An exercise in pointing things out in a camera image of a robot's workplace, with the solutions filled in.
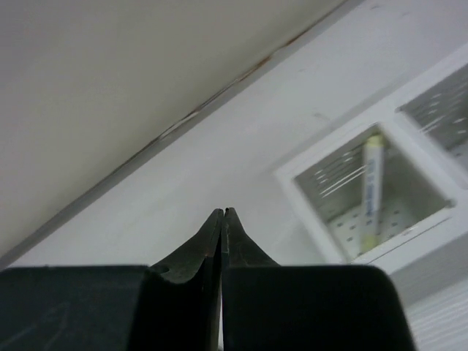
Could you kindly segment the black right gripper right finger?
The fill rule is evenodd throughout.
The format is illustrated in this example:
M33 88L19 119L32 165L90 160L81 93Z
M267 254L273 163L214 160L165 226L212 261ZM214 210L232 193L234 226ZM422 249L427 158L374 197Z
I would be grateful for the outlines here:
M226 350L414 350L390 277L371 265L283 266L235 209L222 226Z

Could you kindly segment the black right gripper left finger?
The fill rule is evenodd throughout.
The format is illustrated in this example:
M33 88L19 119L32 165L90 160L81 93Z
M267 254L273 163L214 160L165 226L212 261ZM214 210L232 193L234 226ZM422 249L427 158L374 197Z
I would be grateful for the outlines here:
M223 212L154 265L1 272L3 350L214 350Z

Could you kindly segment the white pen pale yellow cap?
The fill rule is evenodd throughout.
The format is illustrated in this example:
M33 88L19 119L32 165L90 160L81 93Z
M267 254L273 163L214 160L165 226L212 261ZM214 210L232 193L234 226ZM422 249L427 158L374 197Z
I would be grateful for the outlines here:
M372 135L363 145L361 254L373 249L378 242L384 163L384 137L381 134Z

